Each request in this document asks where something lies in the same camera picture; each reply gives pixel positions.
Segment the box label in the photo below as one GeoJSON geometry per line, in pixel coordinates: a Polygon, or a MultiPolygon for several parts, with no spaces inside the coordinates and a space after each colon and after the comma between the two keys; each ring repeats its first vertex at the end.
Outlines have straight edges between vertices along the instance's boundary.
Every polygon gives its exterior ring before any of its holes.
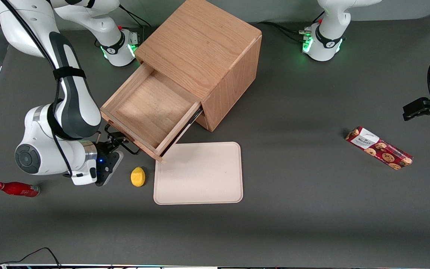
{"type": "Polygon", "coordinates": [[[356,136],[355,138],[353,138],[353,140],[351,140],[351,143],[353,143],[353,144],[355,144],[361,148],[367,149],[370,146],[377,143],[378,141],[379,141],[378,136],[376,136],[374,133],[363,128],[363,130],[361,130],[359,135],[356,136]]]}

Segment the cookie image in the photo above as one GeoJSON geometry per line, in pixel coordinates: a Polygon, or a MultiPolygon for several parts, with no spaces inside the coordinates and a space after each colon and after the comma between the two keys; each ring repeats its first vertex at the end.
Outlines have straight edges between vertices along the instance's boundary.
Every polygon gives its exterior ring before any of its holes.
{"type": "Polygon", "coordinates": [[[383,153],[382,155],[381,155],[381,157],[386,161],[386,162],[389,162],[389,163],[392,163],[392,162],[394,162],[394,157],[393,157],[393,155],[391,155],[391,154],[389,154],[389,153],[383,153]]]}
{"type": "Polygon", "coordinates": [[[410,165],[412,163],[412,160],[410,158],[404,158],[402,161],[405,162],[406,165],[410,165]]]}
{"type": "Polygon", "coordinates": [[[354,136],[358,136],[359,135],[359,131],[358,129],[354,129],[353,131],[351,131],[351,133],[348,134],[348,136],[345,138],[345,140],[348,140],[354,136]]]}
{"type": "Polygon", "coordinates": [[[376,156],[376,151],[372,148],[365,149],[365,152],[368,153],[371,156],[376,156]]]}
{"type": "Polygon", "coordinates": [[[375,147],[376,147],[377,149],[381,149],[381,148],[386,148],[387,146],[386,146],[386,144],[385,144],[385,143],[377,143],[377,144],[375,145],[375,147]]]}
{"type": "Polygon", "coordinates": [[[401,166],[399,166],[399,165],[397,165],[397,164],[395,164],[395,163],[390,163],[390,164],[388,164],[389,165],[389,167],[391,167],[392,169],[394,169],[394,170],[399,170],[399,169],[401,169],[401,166]]]}

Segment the green led light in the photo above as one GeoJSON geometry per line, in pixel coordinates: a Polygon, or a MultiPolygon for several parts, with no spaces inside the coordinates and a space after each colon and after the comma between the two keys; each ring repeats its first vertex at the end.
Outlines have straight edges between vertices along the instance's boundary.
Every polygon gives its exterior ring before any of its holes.
{"type": "Polygon", "coordinates": [[[104,58],[106,58],[106,59],[107,59],[106,52],[104,51],[104,49],[102,48],[102,46],[100,47],[100,49],[102,50],[102,53],[104,54],[104,58]]]}
{"type": "Polygon", "coordinates": [[[336,52],[338,52],[339,51],[339,48],[341,47],[341,43],[343,42],[343,38],[341,38],[341,40],[339,41],[339,45],[338,45],[338,48],[336,49],[336,52]]]}
{"type": "Polygon", "coordinates": [[[135,45],[127,44],[128,49],[130,50],[130,53],[132,54],[132,57],[135,57],[134,51],[137,49],[135,45]]]}
{"type": "Polygon", "coordinates": [[[309,49],[311,48],[311,44],[313,44],[313,38],[312,37],[308,38],[308,40],[305,41],[305,45],[303,45],[303,51],[305,51],[307,53],[309,51],[309,49]]]}

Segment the beige tray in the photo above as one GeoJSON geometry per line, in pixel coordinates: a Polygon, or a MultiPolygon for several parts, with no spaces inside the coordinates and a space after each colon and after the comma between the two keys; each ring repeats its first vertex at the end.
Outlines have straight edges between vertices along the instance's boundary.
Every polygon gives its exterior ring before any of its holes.
{"type": "Polygon", "coordinates": [[[240,145],[175,144],[155,163],[157,204],[236,203],[243,198],[240,145]]]}

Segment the red bottle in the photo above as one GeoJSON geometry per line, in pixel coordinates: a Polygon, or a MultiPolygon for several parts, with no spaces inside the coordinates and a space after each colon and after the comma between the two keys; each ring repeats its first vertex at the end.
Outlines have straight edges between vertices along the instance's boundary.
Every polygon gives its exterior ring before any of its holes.
{"type": "Polygon", "coordinates": [[[9,183],[0,182],[0,190],[4,191],[7,194],[26,196],[26,197],[35,197],[41,191],[41,189],[39,189],[38,186],[24,184],[21,182],[9,182],[9,183]]]}

